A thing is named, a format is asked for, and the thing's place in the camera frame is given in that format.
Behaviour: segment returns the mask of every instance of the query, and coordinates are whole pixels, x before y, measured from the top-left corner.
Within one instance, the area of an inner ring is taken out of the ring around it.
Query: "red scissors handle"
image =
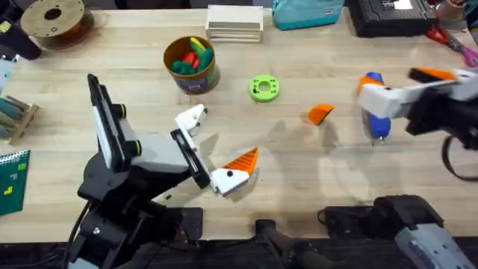
[[[440,28],[439,26],[432,26],[426,33],[426,37],[431,40],[434,40],[440,44],[447,45],[450,43],[450,38],[445,30]]]

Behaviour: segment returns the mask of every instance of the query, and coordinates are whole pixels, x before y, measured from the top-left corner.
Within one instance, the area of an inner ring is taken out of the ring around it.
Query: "green ring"
[[[265,84],[269,90],[260,90],[260,84]],[[279,82],[271,75],[258,75],[249,83],[249,95],[256,102],[270,102],[279,95]]]

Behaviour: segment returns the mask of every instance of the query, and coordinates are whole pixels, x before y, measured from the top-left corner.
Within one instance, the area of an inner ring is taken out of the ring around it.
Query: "spool of filament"
[[[80,43],[94,26],[94,17],[81,0],[37,0],[23,13],[23,31],[47,49]]]

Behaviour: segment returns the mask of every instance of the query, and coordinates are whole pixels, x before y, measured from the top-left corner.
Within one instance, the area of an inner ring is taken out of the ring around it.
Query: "wooden blocks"
[[[262,43],[263,7],[210,4],[205,30],[212,42]]]

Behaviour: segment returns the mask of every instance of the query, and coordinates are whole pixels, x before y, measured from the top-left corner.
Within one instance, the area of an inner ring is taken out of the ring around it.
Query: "wooden container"
[[[196,95],[212,90],[217,85],[217,82],[219,82],[220,72],[216,65],[216,52],[214,52],[214,57],[212,58],[212,62],[209,64],[209,66],[197,74],[179,75],[171,70],[171,66],[173,65],[174,61],[180,61],[186,53],[193,51],[190,46],[191,37],[181,37],[172,42],[164,51],[163,60],[164,65],[174,78],[176,84],[185,93]],[[199,40],[205,48],[211,48],[214,51],[214,48],[207,40],[201,37],[195,38]]]

